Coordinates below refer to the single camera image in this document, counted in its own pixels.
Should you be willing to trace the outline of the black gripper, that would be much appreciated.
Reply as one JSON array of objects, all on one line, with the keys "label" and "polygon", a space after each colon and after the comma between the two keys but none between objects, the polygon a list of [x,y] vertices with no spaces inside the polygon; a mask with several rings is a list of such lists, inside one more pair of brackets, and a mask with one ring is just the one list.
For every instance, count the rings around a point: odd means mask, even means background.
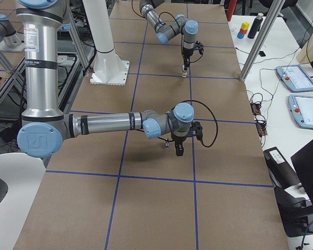
[{"label": "black gripper", "polygon": [[175,143],[176,156],[183,156],[184,154],[183,142],[190,136],[191,136],[190,130],[183,133],[171,132],[171,138]]},{"label": "black gripper", "polygon": [[182,47],[182,57],[184,60],[183,63],[183,70],[187,70],[188,67],[190,66],[190,57],[193,55],[194,50],[192,48],[185,48]]}]

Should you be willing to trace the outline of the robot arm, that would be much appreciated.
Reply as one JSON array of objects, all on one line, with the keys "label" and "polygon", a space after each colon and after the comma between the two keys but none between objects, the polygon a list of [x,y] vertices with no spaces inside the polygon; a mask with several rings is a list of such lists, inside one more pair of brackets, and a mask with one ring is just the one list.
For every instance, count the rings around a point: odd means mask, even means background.
[{"label": "robot arm", "polygon": [[[139,11],[154,27],[161,44],[183,35],[183,76],[190,66],[193,51],[200,48],[196,41],[198,23],[178,15],[167,26],[155,8],[164,1],[140,1]],[[105,1],[83,1],[89,27],[97,51],[91,83],[125,85],[129,61],[115,53],[109,15]],[[177,156],[182,156],[183,142],[194,130],[194,109],[186,103],[158,114],[153,110],[105,116],[77,117],[64,115],[58,106],[57,31],[66,26],[70,17],[69,1],[16,1],[16,15],[23,23],[27,108],[23,111],[22,127],[17,135],[19,148],[27,155],[46,158],[55,154],[63,141],[91,133],[143,129],[149,139],[170,133]]]},{"label": "robot arm", "polygon": [[141,15],[148,21],[156,32],[156,38],[161,44],[166,44],[177,35],[182,35],[181,39],[181,55],[183,58],[182,73],[183,77],[187,76],[187,70],[192,63],[190,60],[194,51],[198,51],[203,55],[204,45],[196,40],[198,33],[198,22],[189,20],[185,15],[171,15],[174,22],[167,25],[161,20],[161,15],[155,12],[163,1],[140,1],[139,10]]}]

